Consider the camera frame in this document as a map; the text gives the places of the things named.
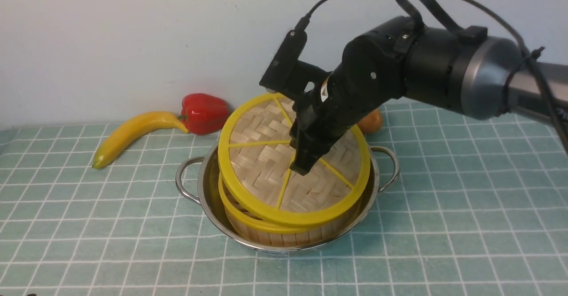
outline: sticker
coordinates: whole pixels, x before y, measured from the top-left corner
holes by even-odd
[[[329,94],[327,92],[327,80],[325,80],[325,82],[323,82],[323,84],[321,85],[321,89],[320,89],[321,101],[325,102],[325,100],[327,100],[328,97],[329,97]]]

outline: pot handle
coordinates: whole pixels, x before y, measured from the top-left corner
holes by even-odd
[[[396,178],[398,178],[398,175],[400,174],[400,166],[394,152],[392,152],[390,149],[384,148],[382,146],[372,146],[371,151],[387,154],[392,160],[392,164],[394,165],[394,170],[392,171],[392,176],[389,179],[389,181],[387,181],[384,185],[379,187],[379,193],[380,193],[384,191],[385,188],[389,187],[389,185],[391,185],[391,183],[393,183],[396,180]]]
[[[185,169],[188,166],[190,166],[191,164],[203,162],[204,159],[205,159],[205,156],[197,156],[197,157],[189,158],[185,162],[181,163],[178,167],[178,170],[176,171],[176,187],[178,189],[178,192],[183,197],[189,199],[190,201],[194,201],[195,203],[197,203],[199,205],[201,205],[201,202],[199,201],[199,197],[197,197],[196,195],[193,195],[192,193],[189,193],[187,191],[187,189],[185,189],[185,187],[183,187],[183,184],[182,184],[182,181],[181,181],[181,175],[183,175],[183,171],[185,171]]]

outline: stainless steel pot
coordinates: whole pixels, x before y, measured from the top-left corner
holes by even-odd
[[[201,205],[205,215],[209,218],[209,220],[217,227],[220,231],[222,231],[225,235],[229,236],[231,239],[234,239],[240,244],[245,245],[246,247],[252,248],[256,251],[261,251],[264,253],[270,254],[289,254],[291,252],[299,252],[299,251],[314,251],[319,249],[325,244],[328,244],[339,237],[343,236],[344,234],[348,233],[353,227],[355,227],[360,221],[362,221],[369,210],[373,206],[375,202],[375,198],[379,193],[384,191],[399,175],[399,163],[396,159],[395,154],[387,148],[379,147],[379,146],[372,146],[369,148],[371,152],[382,152],[387,154],[394,164],[394,171],[392,173],[391,178],[384,184],[379,185],[379,169],[377,165],[377,161],[373,159],[371,155],[371,166],[373,167],[372,173],[369,176],[369,181],[367,183],[367,187],[363,191],[361,195],[362,204],[361,209],[359,210],[358,216],[343,230],[339,231],[332,237],[328,239],[321,240],[315,243],[311,243],[309,245],[300,245],[300,246],[293,246],[293,247],[274,247],[270,245],[262,245],[258,243],[254,243],[239,234],[233,229],[231,223],[227,219],[227,215],[225,214],[225,208],[223,207],[223,203],[221,201],[221,197],[219,197],[219,189],[218,189],[218,179],[219,179],[219,163],[217,161],[217,146],[211,148],[209,153],[206,156],[200,157],[193,157],[189,158],[185,162],[179,165],[177,172],[176,172],[176,187],[187,199]],[[199,176],[197,179],[197,195],[193,195],[189,193],[182,184],[182,175],[185,169],[194,163],[201,162],[201,168],[199,169]]]

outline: yellow rim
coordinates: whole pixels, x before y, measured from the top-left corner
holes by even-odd
[[[341,201],[337,204],[329,207],[328,209],[323,209],[321,211],[311,212],[311,213],[293,213],[289,211],[282,211],[278,208],[271,207],[257,199],[254,195],[252,195],[239,181],[235,171],[233,170],[233,166],[231,164],[231,160],[229,158],[229,148],[238,146],[237,144],[229,144],[231,139],[231,133],[233,132],[233,128],[239,118],[250,110],[253,106],[258,105],[261,102],[265,102],[267,100],[274,100],[279,106],[280,110],[283,111],[284,116],[288,116],[286,111],[283,110],[282,105],[280,104],[278,98],[284,98],[282,94],[263,94],[256,98],[251,99],[250,101],[246,102],[239,108],[237,108],[231,116],[227,119],[225,126],[221,130],[221,135],[219,139],[219,148],[217,149],[217,153],[219,155],[219,169],[221,170],[221,176],[227,189],[233,195],[233,197],[248,211],[253,213],[254,215],[262,218],[274,225],[281,225],[284,227],[301,227],[301,228],[312,228],[317,227],[319,225],[323,225],[328,221],[332,221],[339,215],[345,213],[353,204],[361,197],[361,193],[363,193],[365,186],[367,185],[367,181],[369,180],[369,172],[371,170],[371,161],[369,150],[367,146],[367,141],[361,133],[361,130],[357,127],[357,125],[351,128],[351,131],[355,135],[355,139],[357,140],[357,144],[359,145],[359,154],[361,156],[361,172],[359,173],[359,178],[355,184],[350,184],[347,182],[343,177],[343,181],[347,182],[347,185],[352,187],[352,191],[344,197]],[[268,141],[268,142],[256,142],[256,145],[267,145],[267,144],[288,144],[288,141]],[[329,164],[323,160],[321,160],[335,175],[339,175],[339,173],[333,169]]]
[[[223,202],[223,206],[225,207],[226,211],[233,215],[238,221],[243,223],[244,225],[252,228],[257,229],[258,231],[267,232],[267,233],[275,233],[275,234],[299,234],[308,231],[309,229],[303,228],[294,228],[294,227],[282,227],[274,224],[270,224],[267,221],[260,221],[259,219],[254,219],[239,211],[231,202],[229,201],[229,197],[223,191],[223,178],[219,177],[219,196],[221,196],[221,201]]]

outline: bamboo steamer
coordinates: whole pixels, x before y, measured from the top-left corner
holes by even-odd
[[[282,94],[246,102],[229,116],[217,149],[219,191],[235,230],[284,246],[332,235],[350,221],[371,172],[369,147],[357,126],[308,174],[290,170],[292,104]]]
[[[351,223],[361,207],[359,199],[347,213],[333,221],[313,229],[303,229],[274,225],[254,216],[236,201],[221,177],[219,177],[219,196],[225,207],[227,219],[239,235],[255,243],[274,247],[301,246],[329,239]]]

